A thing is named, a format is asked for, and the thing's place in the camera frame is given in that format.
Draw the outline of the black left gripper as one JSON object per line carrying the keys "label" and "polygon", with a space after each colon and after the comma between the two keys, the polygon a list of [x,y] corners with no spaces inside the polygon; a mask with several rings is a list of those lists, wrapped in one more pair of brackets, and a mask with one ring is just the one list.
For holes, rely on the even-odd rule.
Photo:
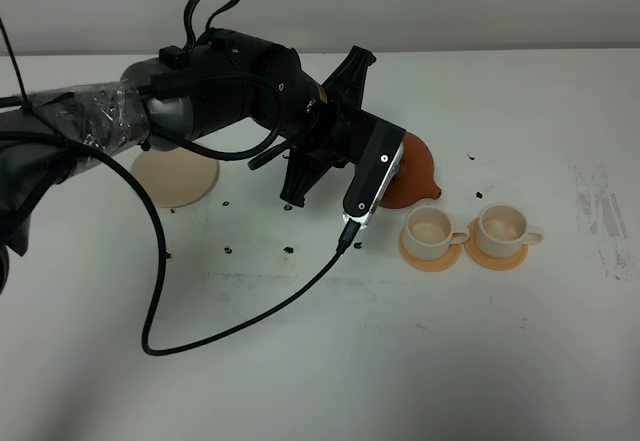
{"label": "black left gripper", "polygon": [[320,104],[316,124],[288,155],[280,198],[303,207],[308,191],[332,168],[357,165],[375,133],[389,136],[382,153],[392,157],[406,130],[362,110],[368,68],[375,55],[353,46],[322,84],[327,102]]}

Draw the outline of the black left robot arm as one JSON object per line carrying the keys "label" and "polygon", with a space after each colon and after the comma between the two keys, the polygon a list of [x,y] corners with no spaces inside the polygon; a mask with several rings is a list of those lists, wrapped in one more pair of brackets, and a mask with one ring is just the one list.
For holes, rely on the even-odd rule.
{"label": "black left robot arm", "polygon": [[298,207],[329,169],[353,164],[343,211],[348,223],[367,224],[400,167],[405,135],[361,107],[373,62],[353,48],[318,83],[295,50],[212,29],[131,65],[117,82],[3,98],[2,254],[27,251],[31,213],[52,185],[136,145],[251,169],[287,153],[281,196]]}

